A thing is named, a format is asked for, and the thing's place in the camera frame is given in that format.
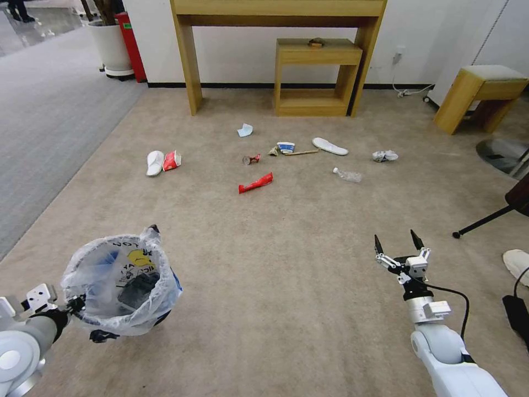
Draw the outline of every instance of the beige carpet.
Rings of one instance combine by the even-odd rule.
[[[505,250],[527,249],[529,221],[509,213],[461,240],[451,232],[505,205],[514,181],[482,162],[472,127],[448,136],[418,97],[365,92],[358,117],[277,118],[269,90],[205,90],[189,116],[181,89],[151,89],[0,264],[2,293],[58,285],[71,254],[104,235],[157,223],[184,287],[168,319],[142,337],[106,345],[72,324],[31,395],[433,396],[412,352],[413,330],[395,276],[374,261],[414,252],[413,228],[432,248],[430,282],[471,299],[467,345],[511,397],[527,394],[529,358],[501,297],[514,280]],[[497,136],[527,138],[527,99]],[[253,135],[239,138],[243,122]],[[350,150],[270,158],[279,140],[311,149],[322,136]],[[145,155],[177,149],[183,166],[145,177]],[[395,163],[370,160],[393,149]],[[352,184],[333,167],[359,171]],[[274,172],[274,182],[237,186]],[[521,295],[528,299],[526,288]],[[460,297],[436,293],[454,309]]]

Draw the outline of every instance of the power outlet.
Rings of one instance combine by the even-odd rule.
[[[396,65],[401,61],[402,56],[404,55],[405,49],[406,49],[406,46],[402,44],[397,46],[397,48],[395,49],[395,55],[393,55],[393,65]]]

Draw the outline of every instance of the electrical cable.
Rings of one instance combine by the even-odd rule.
[[[523,275],[524,275],[527,271],[529,271],[529,267],[528,267],[526,270],[522,271],[522,274],[520,275],[520,277],[518,277],[518,279],[517,279],[516,282],[514,283],[514,291],[513,291],[512,295],[513,295],[515,298],[518,297],[518,295],[516,294],[516,290],[517,290],[517,288],[518,288],[518,284],[520,283],[520,280],[522,279]]]
[[[459,296],[463,297],[463,299],[465,300],[465,316],[463,317],[463,324],[461,324],[461,332],[460,332],[459,335],[461,336],[461,339],[464,341],[465,340],[465,328],[467,327],[468,315],[470,313],[470,300],[468,299],[468,297],[464,293],[456,291],[455,289],[449,289],[449,288],[433,286],[431,284],[426,284],[425,282],[423,282],[421,280],[418,280],[416,278],[414,278],[414,280],[420,282],[421,284],[426,285],[427,287],[430,287],[430,288],[433,288],[433,289],[438,289],[440,291],[450,292],[450,293],[453,293],[453,294],[456,294],[456,295],[459,295]]]
[[[393,87],[393,90],[395,92],[398,93],[398,97],[401,98],[403,96],[409,96],[409,95],[415,95],[415,94],[420,94],[421,92],[427,90],[428,88],[430,87],[433,87],[435,84],[430,84],[428,85],[427,87],[424,87],[423,89],[419,90],[419,91],[410,91],[409,89],[398,89],[397,87],[395,87],[395,75],[393,75],[393,80],[391,81],[391,85]]]
[[[481,44],[481,47],[479,48],[478,53],[474,57],[474,60],[472,61],[471,65],[474,65],[476,63],[476,61],[478,60],[478,56],[481,53],[481,50],[483,49],[483,47],[487,43],[487,40],[489,40],[489,37],[492,34],[492,31],[494,30],[494,28],[496,27],[496,24],[498,23],[501,15],[503,14],[503,11],[505,11],[505,7],[507,7],[507,4],[509,4],[509,0],[505,0],[505,3],[503,4],[503,7],[501,8],[500,12],[498,13],[498,16],[496,17],[496,20],[494,21],[494,23],[490,27],[489,33],[487,33],[487,35],[485,37],[485,40],[483,40],[483,43]]]

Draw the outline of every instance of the small wooden box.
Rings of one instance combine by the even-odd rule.
[[[362,50],[347,39],[325,39],[321,48],[309,39],[278,39],[274,100],[277,116],[345,116]],[[340,65],[334,89],[281,89],[283,65]]]

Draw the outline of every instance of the red and white carton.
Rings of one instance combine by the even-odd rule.
[[[164,160],[164,165],[163,165],[164,171],[169,171],[170,169],[178,168],[181,165],[182,165],[182,156],[180,153],[173,151],[165,155],[165,160]]]

